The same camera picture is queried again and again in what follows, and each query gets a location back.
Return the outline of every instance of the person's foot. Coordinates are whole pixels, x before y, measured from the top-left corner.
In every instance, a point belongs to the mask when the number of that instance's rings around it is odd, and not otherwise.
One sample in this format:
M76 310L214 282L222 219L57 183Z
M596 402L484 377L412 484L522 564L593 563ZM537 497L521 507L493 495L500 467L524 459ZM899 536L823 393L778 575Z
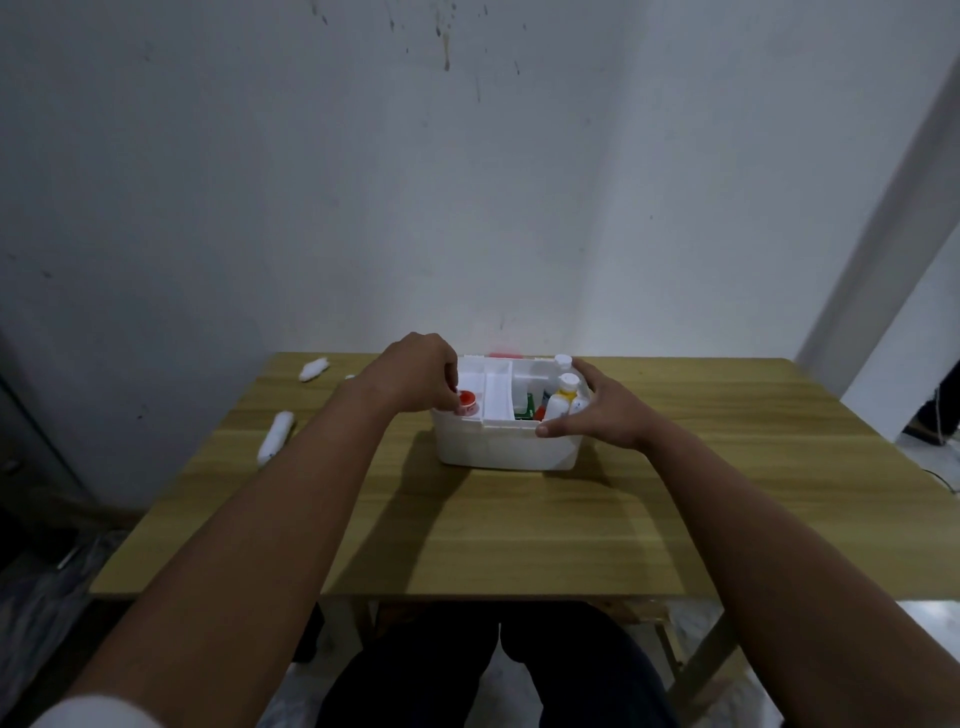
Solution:
M916 417L903 429L903 434L916 437L918 440L923 440L928 445L935 447L940 447L947 443L947 438L941 438L934 430L929 427L924 427Z

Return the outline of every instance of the cotton roll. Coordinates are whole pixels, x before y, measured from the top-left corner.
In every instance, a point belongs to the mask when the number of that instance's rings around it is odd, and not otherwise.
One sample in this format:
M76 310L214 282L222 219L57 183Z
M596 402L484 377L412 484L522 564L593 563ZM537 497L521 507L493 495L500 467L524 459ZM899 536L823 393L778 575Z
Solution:
M326 360L325 356L314 359L309 364L303 365L303 369L300 370L300 381L310 381L310 379L314 379L323 374L329 367L330 362Z
M270 431L263 438L263 444L260 446L260 452L256 454L256 464L261 468L265 466L274 455L280 452L284 443L287 441L287 435L294 426L293 412L277 412L274 417L274 423L270 425Z

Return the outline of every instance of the leg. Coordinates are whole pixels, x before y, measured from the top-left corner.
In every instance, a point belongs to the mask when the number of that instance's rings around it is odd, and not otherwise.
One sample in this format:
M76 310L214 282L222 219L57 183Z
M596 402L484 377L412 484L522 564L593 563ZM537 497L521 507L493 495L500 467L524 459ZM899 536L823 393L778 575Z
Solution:
M530 670L543 703L541 728L676 725L647 656L584 602L508 605L500 641Z
M463 725L497 632L490 605L433 605L350 661L321 707L318 728Z

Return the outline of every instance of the table top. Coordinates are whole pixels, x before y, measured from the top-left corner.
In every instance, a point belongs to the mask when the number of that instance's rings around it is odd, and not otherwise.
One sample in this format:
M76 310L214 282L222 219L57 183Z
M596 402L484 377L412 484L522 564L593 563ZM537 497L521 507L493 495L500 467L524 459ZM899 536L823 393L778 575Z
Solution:
M91 587L139 594L256 472L280 410L297 428L371 354L266 365ZM589 358L692 430L897 599L960 598L960 503L785 359ZM585 441L565 473L442 465L428 414L400 415L374 457L324 593L714 595L660 479L636 452Z

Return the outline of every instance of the right hand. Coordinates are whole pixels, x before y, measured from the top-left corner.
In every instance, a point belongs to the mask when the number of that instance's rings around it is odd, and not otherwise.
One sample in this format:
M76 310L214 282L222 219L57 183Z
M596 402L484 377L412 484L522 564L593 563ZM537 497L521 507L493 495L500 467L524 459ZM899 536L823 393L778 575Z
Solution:
M537 436L589 435L618 448L645 449L654 431L665 422L664 417L583 359L574 359L573 367L593 390L590 405L575 415L540 424Z

